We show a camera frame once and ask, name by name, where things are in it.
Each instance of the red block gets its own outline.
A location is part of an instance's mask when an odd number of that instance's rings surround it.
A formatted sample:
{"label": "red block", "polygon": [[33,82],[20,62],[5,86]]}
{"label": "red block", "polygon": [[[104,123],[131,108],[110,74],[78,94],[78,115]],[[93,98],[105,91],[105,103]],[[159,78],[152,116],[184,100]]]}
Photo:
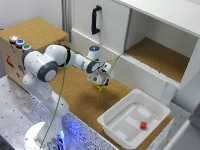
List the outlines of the red block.
{"label": "red block", "polygon": [[147,128],[147,123],[146,122],[143,122],[141,121],[141,124],[140,124],[140,129],[143,129],[145,130]]}

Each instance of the cabinet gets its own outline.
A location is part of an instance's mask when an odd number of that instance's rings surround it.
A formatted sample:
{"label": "cabinet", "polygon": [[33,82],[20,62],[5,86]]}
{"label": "cabinet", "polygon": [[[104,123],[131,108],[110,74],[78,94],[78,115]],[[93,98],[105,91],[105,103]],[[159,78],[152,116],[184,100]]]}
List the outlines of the cabinet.
{"label": "cabinet", "polygon": [[[102,33],[92,35],[96,5],[102,5],[97,16]],[[172,99],[200,70],[199,5],[186,0],[75,0],[73,9],[73,48],[87,54],[85,45],[97,44],[106,59],[124,53],[114,68],[115,77],[130,88],[156,99]]]}

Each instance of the white plastic tub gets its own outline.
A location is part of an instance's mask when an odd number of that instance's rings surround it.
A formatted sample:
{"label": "white plastic tub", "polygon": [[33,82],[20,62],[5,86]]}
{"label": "white plastic tub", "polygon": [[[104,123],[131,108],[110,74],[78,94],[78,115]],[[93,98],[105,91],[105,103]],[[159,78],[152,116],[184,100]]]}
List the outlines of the white plastic tub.
{"label": "white plastic tub", "polygon": [[[137,148],[168,116],[170,109],[135,89],[102,114],[97,121],[105,133],[126,149]],[[141,121],[147,122],[145,130]]]}

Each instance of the cardboard box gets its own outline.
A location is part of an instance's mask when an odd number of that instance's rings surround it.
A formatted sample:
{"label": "cardboard box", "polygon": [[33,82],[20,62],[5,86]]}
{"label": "cardboard box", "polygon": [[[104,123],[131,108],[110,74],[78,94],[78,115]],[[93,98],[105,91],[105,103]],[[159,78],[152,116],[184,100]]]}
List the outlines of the cardboard box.
{"label": "cardboard box", "polygon": [[44,53],[50,44],[69,45],[69,35],[36,17],[0,31],[0,50],[7,75],[24,88],[23,77],[26,70],[22,64],[22,50],[9,43],[9,37],[17,35],[33,49]]}

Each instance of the green cable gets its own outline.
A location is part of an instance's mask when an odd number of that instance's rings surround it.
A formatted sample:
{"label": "green cable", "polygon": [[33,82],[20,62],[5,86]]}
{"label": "green cable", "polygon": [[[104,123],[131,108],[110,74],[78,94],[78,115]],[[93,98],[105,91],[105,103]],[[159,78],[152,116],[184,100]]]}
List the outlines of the green cable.
{"label": "green cable", "polygon": [[64,64],[65,64],[65,65],[64,65],[63,83],[62,83],[62,88],[61,88],[61,91],[60,91],[58,103],[57,103],[57,105],[56,105],[56,109],[55,109],[55,112],[54,112],[54,115],[53,115],[53,119],[51,120],[51,123],[50,123],[50,125],[49,125],[49,127],[48,127],[48,129],[47,129],[47,132],[46,132],[45,136],[44,136],[44,139],[42,140],[42,144],[41,144],[41,146],[40,146],[40,149],[41,149],[41,147],[42,147],[42,145],[43,145],[43,143],[44,143],[44,140],[46,139],[46,136],[47,136],[47,134],[48,134],[48,132],[49,132],[49,129],[50,129],[50,127],[51,127],[51,125],[52,125],[52,123],[53,123],[53,120],[54,120],[54,118],[55,118],[55,116],[56,116],[56,112],[57,112],[58,105],[59,105],[59,102],[60,102],[60,98],[61,98],[61,95],[62,95],[62,91],[63,91],[63,87],[64,87],[64,82],[65,82],[66,61],[65,61]]}
{"label": "green cable", "polygon": [[[78,53],[78,54],[80,54],[80,55],[82,55],[83,57],[85,57],[85,58],[87,58],[87,59],[89,59],[89,60],[91,60],[91,61],[94,61],[94,62],[104,63],[104,62],[111,62],[111,61],[115,60],[113,66],[112,66],[112,69],[111,69],[111,71],[110,71],[110,74],[109,74],[109,79],[110,79],[110,75],[111,75],[111,73],[112,73],[112,70],[113,70],[113,68],[114,68],[114,66],[115,66],[115,64],[116,64],[116,62],[117,62],[117,60],[118,60],[118,59],[121,57],[121,55],[122,55],[122,54],[120,54],[118,57],[116,57],[116,58],[114,58],[114,59],[111,59],[111,60],[108,60],[108,61],[96,61],[96,60],[93,60],[93,59],[90,59],[90,58],[84,56],[83,54],[79,53],[78,51],[76,51],[76,50],[74,50],[74,49],[71,49],[71,50],[74,51],[74,52],[76,52],[76,53]],[[56,109],[55,109],[55,112],[54,112],[54,115],[53,115],[53,119],[51,120],[51,123],[50,123],[50,125],[49,125],[49,127],[48,127],[48,129],[47,129],[47,132],[46,132],[45,136],[44,136],[44,139],[42,140],[42,144],[41,144],[41,146],[40,146],[40,149],[41,149],[41,147],[42,147],[42,145],[43,145],[43,143],[44,143],[44,141],[45,141],[45,139],[46,139],[46,136],[47,136],[47,134],[48,134],[48,132],[49,132],[49,130],[50,130],[50,127],[51,127],[51,125],[52,125],[52,123],[53,123],[53,120],[54,120],[54,118],[55,118],[55,116],[56,116],[56,112],[57,112],[57,109],[58,109],[58,105],[59,105],[59,102],[60,102],[60,98],[61,98],[61,95],[62,95],[62,92],[63,92],[64,82],[65,82],[65,68],[66,68],[66,61],[65,61],[65,63],[64,63],[63,83],[62,83],[62,87],[61,87],[61,91],[60,91],[58,103],[57,103],[57,105],[56,105]]]}

